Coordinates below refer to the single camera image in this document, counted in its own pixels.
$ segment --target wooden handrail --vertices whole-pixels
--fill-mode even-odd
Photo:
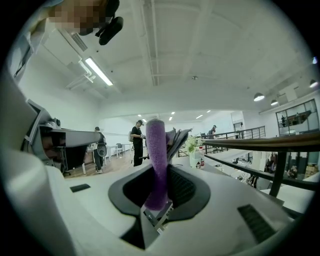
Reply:
[[[320,132],[257,139],[203,139],[203,145],[238,150],[274,152],[319,152]]]

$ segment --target air vent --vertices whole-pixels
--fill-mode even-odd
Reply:
[[[75,41],[75,43],[80,47],[80,49],[84,52],[86,49],[88,49],[88,47],[86,46],[86,44],[84,43],[84,41],[82,41],[82,39],[80,38],[80,36],[76,33],[71,34],[70,35],[71,38],[73,39],[73,41]]]

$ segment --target black vent grille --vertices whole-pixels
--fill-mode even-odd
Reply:
[[[276,233],[252,205],[239,207],[238,211],[259,244]]]

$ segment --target glass window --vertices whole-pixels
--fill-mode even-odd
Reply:
[[[319,130],[317,106],[314,100],[276,113],[281,136]]]
[[[276,113],[276,118],[278,119],[278,128],[280,135],[289,135],[289,127],[287,123],[287,113],[286,111],[281,111]]]

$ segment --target window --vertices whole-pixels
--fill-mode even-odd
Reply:
[[[319,130],[319,117],[315,100],[276,113],[280,136]]]

